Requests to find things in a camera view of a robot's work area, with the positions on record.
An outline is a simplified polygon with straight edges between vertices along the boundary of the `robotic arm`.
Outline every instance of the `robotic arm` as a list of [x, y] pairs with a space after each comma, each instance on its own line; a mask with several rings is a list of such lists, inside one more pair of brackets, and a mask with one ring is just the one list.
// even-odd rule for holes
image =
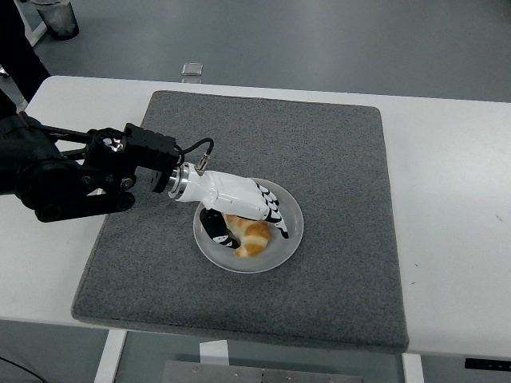
[[[60, 152], [58, 140], [85, 147]], [[209, 149], [199, 165], [184, 162], [186, 153], [204, 143]], [[127, 211], [135, 203], [128, 190], [141, 166], [153, 170], [153, 192], [167, 190], [177, 201], [204, 204], [201, 222], [212, 238], [219, 230], [227, 233], [219, 212], [265, 219], [287, 238], [279, 201], [269, 190], [247, 178], [204, 170], [212, 148], [208, 138], [182, 150], [175, 138], [133, 124], [123, 132], [80, 133], [20, 113], [0, 120], [0, 195], [15, 194], [42, 222]], [[104, 193], [93, 195], [97, 189]]]

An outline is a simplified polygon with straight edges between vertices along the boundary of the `robot finger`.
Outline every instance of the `robot finger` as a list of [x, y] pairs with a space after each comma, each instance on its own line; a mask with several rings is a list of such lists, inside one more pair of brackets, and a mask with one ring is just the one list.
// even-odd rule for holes
[[208, 233], [208, 237], [213, 241], [231, 249], [240, 247], [238, 241], [230, 235], [224, 217], [222, 217], [219, 211], [204, 208], [200, 212], [199, 217], [203, 228]]
[[267, 204], [274, 203], [276, 206], [279, 206], [279, 200], [273, 194], [271, 191], [269, 191], [267, 188], [265, 188], [262, 185], [256, 184], [257, 188], [261, 191], [261, 194], [263, 195], [264, 199], [267, 201]]
[[280, 234], [285, 238], [289, 238], [289, 233], [287, 232], [287, 226], [284, 222], [284, 218], [282, 217], [282, 214], [280, 214], [279, 209], [270, 209], [266, 221], [269, 223], [273, 223], [275, 227], [277, 227], [280, 230]]

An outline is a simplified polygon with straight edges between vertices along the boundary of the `black robotic arm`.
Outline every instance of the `black robotic arm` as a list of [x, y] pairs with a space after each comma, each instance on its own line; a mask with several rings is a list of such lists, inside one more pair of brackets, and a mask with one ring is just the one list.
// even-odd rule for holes
[[[57, 140], [85, 147], [60, 152]], [[42, 222], [126, 211], [135, 202], [128, 190], [138, 166], [158, 172], [166, 184], [179, 160], [173, 137], [133, 124], [123, 132], [80, 133], [42, 125], [25, 113], [0, 120], [0, 195], [15, 194]], [[104, 193], [92, 194], [97, 189]]]

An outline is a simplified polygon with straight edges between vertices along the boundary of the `concrete floor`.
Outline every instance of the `concrete floor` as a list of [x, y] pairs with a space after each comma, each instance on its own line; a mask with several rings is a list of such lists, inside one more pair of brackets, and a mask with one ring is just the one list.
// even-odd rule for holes
[[[53, 75], [180, 81], [185, 62], [201, 62], [207, 84], [511, 102], [509, 0], [72, 0], [72, 4], [80, 34], [69, 41], [55, 41], [47, 34], [35, 47]], [[36, 26], [40, 19], [33, 6], [25, 3], [22, 8]], [[0, 80], [0, 88], [21, 103], [11, 79]], [[11, 325], [0, 322], [0, 330], [8, 329], [16, 340], [18, 361], [37, 367], [36, 354], [61, 351], [59, 360], [49, 358], [47, 369], [41, 367], [57, 382], [78, 381], [69, 379], [76, 366], [66, 361], [65, 350], [80, 349], [83, 363], [94, 364], [105, 339], [101, 330], [90, 330], [86, 337], [95, 343], [88, 343], [79, 329], [66, 328], [58, 337], [52, 335], [59, 331], [53, 327]], [[46, 340], [34, 345], [33, 337], [21, 334]], [[119, 381], [157, 382], [161, 362], [196, 360], [199, 341], [130, 334]], [[242, 365], [366, 371], [366, 381], [402, 381], [398, 357], [235, 342], [230, 347]], [[6, 343], [0, 342], [0, 356], [7, 351]], [[450, 359], [427, 360], [426, 382], [439, 381], [435, 374], [446, 371]], [[4, 374], [0, 381], [23, 381], [9, 375], [8, 368], [0, 365]], [[495, 381], [484, 372], [477, 378], [456, 376], [465, 382]]]

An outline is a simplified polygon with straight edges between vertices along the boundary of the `metal plate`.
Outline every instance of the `metal plate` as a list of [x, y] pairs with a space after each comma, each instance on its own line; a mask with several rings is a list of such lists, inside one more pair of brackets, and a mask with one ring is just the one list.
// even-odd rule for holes
[[167, 361], [161, 383], [362, 383], [361, 377]]
[[202, 84], [202, 79], [197, 77], [185, 77], [181, 82], [183, 84]]
[[167, 361], [161, 383], [261, 383], [262, 369]]
[[334, 375], [330, 373], [305, 373], [302, 371], [284, 371], [264, 369], [261, 383], [362, 383], [361, 377]]

